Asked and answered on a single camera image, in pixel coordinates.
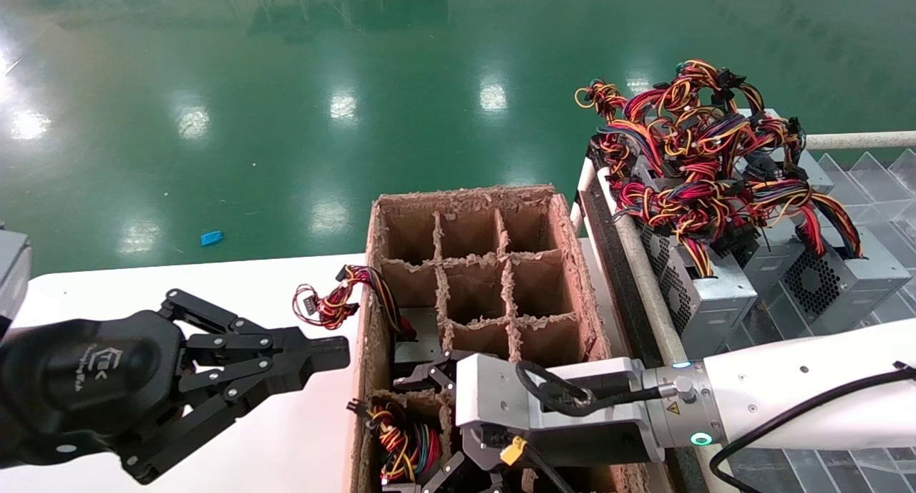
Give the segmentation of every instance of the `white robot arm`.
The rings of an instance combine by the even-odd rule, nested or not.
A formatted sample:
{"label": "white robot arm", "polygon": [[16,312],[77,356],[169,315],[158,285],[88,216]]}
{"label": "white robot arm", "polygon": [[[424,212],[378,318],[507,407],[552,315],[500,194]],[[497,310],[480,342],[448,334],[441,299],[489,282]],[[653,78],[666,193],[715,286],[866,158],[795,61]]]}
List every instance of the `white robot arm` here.
{"label": "white robot arm", "polygon": [[560,467],[657,462],[665,448],[721,443],[713,473],[738,486],[714,468],[745,446],[916,444],[914,343],[910,319],[655,369],[620,357],[544,370],[478,354],[458,362],[455,421],[484,470],[504,466],[507,434]]}

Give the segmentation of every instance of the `wire harness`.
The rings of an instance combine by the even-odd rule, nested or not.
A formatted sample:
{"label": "wire harness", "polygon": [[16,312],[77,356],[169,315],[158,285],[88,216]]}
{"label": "wire harness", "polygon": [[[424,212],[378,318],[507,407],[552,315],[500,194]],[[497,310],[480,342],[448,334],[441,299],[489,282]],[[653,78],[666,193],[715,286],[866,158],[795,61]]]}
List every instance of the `wire harness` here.
{"label": "wire harness", "polygon": [[[328,330],[337,330],[344,320],[356,314],[359,303],[347,303],[357,284],[368,285],[375,292],[381,304],[382,313],[393,333],[400,340],[416,339],[416,331],[410,321],[401,316],[398,301],[391,294],[389,284],[375,268],[368,265],[345,265],[337,274],[340,284],[325,297],[318,296],[318,291],[309,284],[300,284],[292,297],[292,311],[300,321],[310,326],[320,326]],[[318,319],[309,316],[318,314]]]}
{"label": "wire harness", "polygon": [[[701,92],[707,90],[704,102]],[[750,116],[737,112],[736,92]],[[700,278],[713,276],[707,246],[726,254],[736,246],[736,233],[755,238],[756,228],[787,216],[796,218],[805,245],[824,255],[818,211],[837,227],[844,256],[863,258],[857,229],[843,207],[815,192],[798,166],[805,147],[798,119],[766,112],[746,77],[690,59],[678,64],[671,83],[632,98],[594,79],[577,89],[575,101],[605,120],[588,151],[608,165],[616,218],[633,216],[656,233],[673,235]],[[784,154],[779,162],[770,157],[777,148]],[[645,158],[653,179],[677,185],[655,190],[643,183],[633,173],[638,157]]]}
{"label": "wire harness", "polygon": [[428,424],[410,421],[400,405],[389,401],[369,406],[354,399],[347,409],[366,420],[385,451],[379,474],[382,484],[419,483],[437,466],[442,455],[439,435]]}

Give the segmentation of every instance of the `wire connector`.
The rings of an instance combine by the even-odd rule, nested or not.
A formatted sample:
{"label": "wire connector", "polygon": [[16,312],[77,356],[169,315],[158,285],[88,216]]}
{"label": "wire connector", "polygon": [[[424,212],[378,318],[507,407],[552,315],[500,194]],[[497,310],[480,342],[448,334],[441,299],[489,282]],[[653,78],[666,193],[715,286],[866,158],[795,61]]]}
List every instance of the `wire connector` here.
{"label": "wire connector", "polygon": [[360,418],[366,420],[372,420],[372,416],[369,414],[369,404],[364,401],[358,401],[358,399],[352,399],[352,401],[346,402],[347,411],[352,411],[354,414]]}
{"label": "wire connector", "polygon": [[305,305],[305,311],[310,316],[318,311],[318,301],[315,300],[315,295],[306,297],[305,300],[302,301],[302,305]]}
{"label": "wire connector", "polygon": [[344,278],[347,278],[350,273],[347,272],[347,265],[344,264],[340,271],[337,272],[337,276],[334,277],[338,282],[343,282]]}

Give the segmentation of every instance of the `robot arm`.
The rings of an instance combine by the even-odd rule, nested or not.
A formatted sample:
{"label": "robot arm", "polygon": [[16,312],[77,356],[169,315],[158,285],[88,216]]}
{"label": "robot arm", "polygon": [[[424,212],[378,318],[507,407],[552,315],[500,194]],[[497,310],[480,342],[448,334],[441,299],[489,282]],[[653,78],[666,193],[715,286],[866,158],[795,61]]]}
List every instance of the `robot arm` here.
{"label": "robot arm", "polygon": [[[173,321],[206,333],[185,339]],[[268,330],[180,290],[123,320],[12,330],[0,344],[0,468],[113,451],[148,484],[269,396],[349,362],[344,337]]]}
{"label": "robot arm", "polygon": [[[556,467],[664,460],[664,449],[739,441],[768,421],[839,386],[905,370],[889,382],[818,405],[750,441],[766,448],[856,449],[916,444],[916,319],[836,336],[811,337],[723,353],[697,362],[644,369],[615,358],[549,370],[589,391],[588,401],[520,368],[475,355],[457,364],[456,424],[464,453],[487,471],[506,466],[502,451],[514,436]],[[642,392],[583,414],[582,405]],[[550,401],[538,396],[547,394]],[[568,405],[573,415],[557,411]],[[517,466],[533,466],[520,460]]]}

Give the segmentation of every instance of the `blue object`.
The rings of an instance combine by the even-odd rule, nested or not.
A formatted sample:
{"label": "blue object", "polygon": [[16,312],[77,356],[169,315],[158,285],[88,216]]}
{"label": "blue object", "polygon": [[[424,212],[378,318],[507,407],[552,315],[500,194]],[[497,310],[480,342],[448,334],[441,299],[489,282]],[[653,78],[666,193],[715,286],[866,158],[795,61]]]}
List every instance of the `blue object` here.
{"label": "blue object", "polygon": [[200,236],[200,245],[209,246],[219,243],[223,239],[222,230],[215,230],[213,232],[206,232],[204,235]]}

